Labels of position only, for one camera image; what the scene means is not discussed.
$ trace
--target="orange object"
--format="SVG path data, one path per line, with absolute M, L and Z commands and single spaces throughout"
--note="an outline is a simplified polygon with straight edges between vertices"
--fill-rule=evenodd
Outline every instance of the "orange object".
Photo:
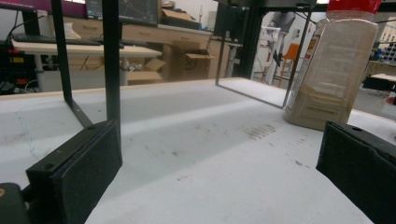
M 279 79 L 278 87 L 280 87 L 280 85 L 282 84 L 283 74 L 285 72 L 286 61 L 292 60 L 291 67 L 294 66 L 294 63 L 297 60 L 297 56 L 298 56 L 297 53 L 298 53 L 299 47 L 300 47 L 299 44 L 291 43 L 289 46 L 288 52 L 282 56 L 284 61 L 283 61 L 282 71 L 280 72 L 280 79 Z

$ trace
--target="workbench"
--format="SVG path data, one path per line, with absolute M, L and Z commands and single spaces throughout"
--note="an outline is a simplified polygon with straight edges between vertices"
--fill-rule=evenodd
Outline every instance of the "workbench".
M 279 88 L 230 78 L 221 85 L 283 101 Z M 74 91 L 94 123 L 105 90 Z M 61 92 L 0 97 L 0 183 L 82 130 Z M 214 80 L 121 87 L 123 165 L 87 223 L 371 223 L 315 167 L 323 132 Z M 395 144 L 393 120 L 353 110 L 349 124 Z

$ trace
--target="monitor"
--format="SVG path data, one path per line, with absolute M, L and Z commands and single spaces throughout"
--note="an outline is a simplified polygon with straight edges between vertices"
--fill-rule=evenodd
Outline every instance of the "monitor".
M 101 20 L 102 14 L 102 0 L 85 0 L 87 15 L 89 19 Z
M 101 20 L 102 0 L 86 0 L 88 18 Z M 158 24 L 157 0 L 119 0 L 121 23 L 156 26 Z
M 119 15 L 122 23 L 156 26 L 157 0 L 119 0 Z
M 247 21 L 248 9 L 219 4 L 213 35 L 222 36 L 222 32 L 224 31 L 232 41 L 242 44 L 245 29 L 247 28 Z

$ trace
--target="clear plastic container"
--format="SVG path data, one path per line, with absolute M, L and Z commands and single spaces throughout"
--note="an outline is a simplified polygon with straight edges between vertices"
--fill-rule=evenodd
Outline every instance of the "clear plastic container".
M 284 118 L 324 130 L 327 120 L 347 123 L 378 27 L 380 0 L 331 0 L 317 24 L 294 79 Z

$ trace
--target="white wall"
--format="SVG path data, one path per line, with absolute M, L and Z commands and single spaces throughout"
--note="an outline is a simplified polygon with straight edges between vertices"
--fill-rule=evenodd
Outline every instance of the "white wall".
M 202 6 L 202 26 L 205 28 L 209 20 L 209 11 L 218 10 L 218 2 L 213 0 L 173 0 L 176 3 L 176 8 L 180 8 L 190 15 L 192 15 L 197 21 L 199 20 L 199 10 Z
M 15 16 L 17 15 L 17 11 L 15 10 L 7 10 L 0 8 L 0 40 L 5 40 L 9 31 L 11 31 L 14 26 Z M 21 12 L 18 14 L 17 25 L 23 23 Z M 40 34 L 49 35 L 50 34 L 50 22 L 49 19 L 41 18 L 38 20 L 38 26 L 40 28 Z M 13 34 L 24 33 L 24 26 L 18 27 Z
M 269 12 L 262 18 L 262 26 L 268 26 L 270 23 L 270 20 L 274 16 L 274 12 Z M 325 13 L 322 12 L 315 12 L 312 13 L 311 20 L 312 21 L 319 21 L 321 19 L 324 19 L 326 17 Z M 296 15 L 296 19 L 294 20 L 293 25 L 290 27 L 289 33 L 285 36 L 284 39 L 284 47 L 283 47 L 283 54 L 286 54 L 288 52 L 289 46 L 291 43 L 298 43 L 300 44 L 301 37 L 303 35 L 303 30 L 305 26 L 305 19 L 299 17 Z M 299 37 L 292 37 L 292 33 L 294 30 L 300 30 L 300 36 Z M 308 48 L 308 44 L 311 41 L 311 37 L 313 33 L 315 32 L 316 25 L 313 22 L 309 22 L 308 30 L 305 36 L 304 44 L 303 44 L 303 49 L 301 51 L 300 57 L 304 57 L 306 53 L 306 49 Z M 262 66 L 268 66 L 268 63 L 265 62 L 267 58 L 267 52 L 268 49 L 266 48 L 260 48 L 258 49 L 257 55 L 256 55 L 256 61 L 254 64 L 253 71 L 254 72 L 260 72 L 262 70 Z M 302 60 L 299 61 L 299 66 L 297 67 L 297 70 L 300 68 Z
M 7 38 L 9 31 L 11 31 L 12 27 L 14 26 L 16 15 L 17 11 L 0 9 L 0 40 L 5 40 Z M 22 14 L 19 13 L 17 24 L 20 24 L 22 22 Z M 22 32 L 24 32 L 23 26 L 15 30 L 15 33 Z

